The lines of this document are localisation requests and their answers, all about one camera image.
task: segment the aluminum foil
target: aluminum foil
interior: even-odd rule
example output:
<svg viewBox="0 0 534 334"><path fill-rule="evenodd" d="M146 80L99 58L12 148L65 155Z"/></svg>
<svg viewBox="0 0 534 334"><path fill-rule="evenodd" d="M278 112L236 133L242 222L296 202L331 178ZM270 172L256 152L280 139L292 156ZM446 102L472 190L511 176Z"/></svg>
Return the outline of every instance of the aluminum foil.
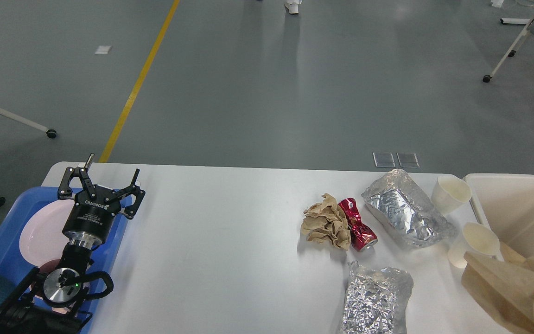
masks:
<svg viewBox="0 0 534 334"><path fill-rule="evenodd" d="M406 334L405 308L413 289L407 271L371 270L350 263L339 334Z"/></svg>
<svg viewBox="0 0 534 334"><path fill-rule="evenodd" d="M403 169L393 169L362 194L366 207L399 244L428 247L456 234Z"/></svg>

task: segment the red can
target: red can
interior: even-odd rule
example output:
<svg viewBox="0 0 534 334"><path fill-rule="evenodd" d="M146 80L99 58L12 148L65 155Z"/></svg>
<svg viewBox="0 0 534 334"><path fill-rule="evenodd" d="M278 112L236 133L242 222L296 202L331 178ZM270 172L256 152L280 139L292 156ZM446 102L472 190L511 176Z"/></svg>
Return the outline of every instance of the red can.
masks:
<svg viewBox="0 0 534 334"><path fill-rule="evenodd" d="M347 222L350 226L351 245L356 251L362 251L368 247L372 247L378 242L375 233L362 222L362 216L358 211L356 199L348 198L339 202L339 206L347 216Z"/></svg>

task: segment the paper bag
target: paper bag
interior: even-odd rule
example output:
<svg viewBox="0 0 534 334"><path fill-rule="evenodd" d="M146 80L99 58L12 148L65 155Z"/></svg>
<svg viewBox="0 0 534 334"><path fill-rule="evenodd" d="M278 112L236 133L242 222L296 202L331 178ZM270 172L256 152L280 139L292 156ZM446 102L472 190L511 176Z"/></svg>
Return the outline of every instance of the paper bag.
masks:
<svg viewBox="0 0 534 334"><path fill-rule="evenodd" d="M348 250L351 236L345 212L332 195L324 194L322 197L324 201L305 210L300 232L308 234L308 241L323 243L328 240L333 246Z"/></svg>
<svg viewBox="0 0 534 334"><path fill-rule="evenodd" d="M506 262L467 252L462 284L497 323L515 334L534 334L534 257L522 262L509 248L502 253L509 254Z"/></svg>

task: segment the white plate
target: white plate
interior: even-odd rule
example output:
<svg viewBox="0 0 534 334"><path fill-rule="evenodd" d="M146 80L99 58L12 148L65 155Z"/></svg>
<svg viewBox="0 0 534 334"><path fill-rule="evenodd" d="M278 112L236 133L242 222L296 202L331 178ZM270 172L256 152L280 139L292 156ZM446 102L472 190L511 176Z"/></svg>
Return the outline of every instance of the white plate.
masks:
<svg viewBox="0 0 534 334"><path fill-rule="evenodd" d="M57 200L28 220L19 236L19 251L26 261L40 267L50 260L61 258L69 241L61 230L73 206L72 200Z"/></svg>

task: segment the sneaker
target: sneaker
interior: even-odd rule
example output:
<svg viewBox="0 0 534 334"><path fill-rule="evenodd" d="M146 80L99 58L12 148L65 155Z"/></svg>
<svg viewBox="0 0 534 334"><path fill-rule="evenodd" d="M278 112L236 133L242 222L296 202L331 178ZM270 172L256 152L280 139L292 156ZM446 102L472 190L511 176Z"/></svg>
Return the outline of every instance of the sneaker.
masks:
<svg viewBox="0 0 534 334"><path fill-rule="evenodd" d="M288 2L284 2L284 6L288 8L288 12L291 14L297 14L298 13L298 4L289 4Z"/></svg>

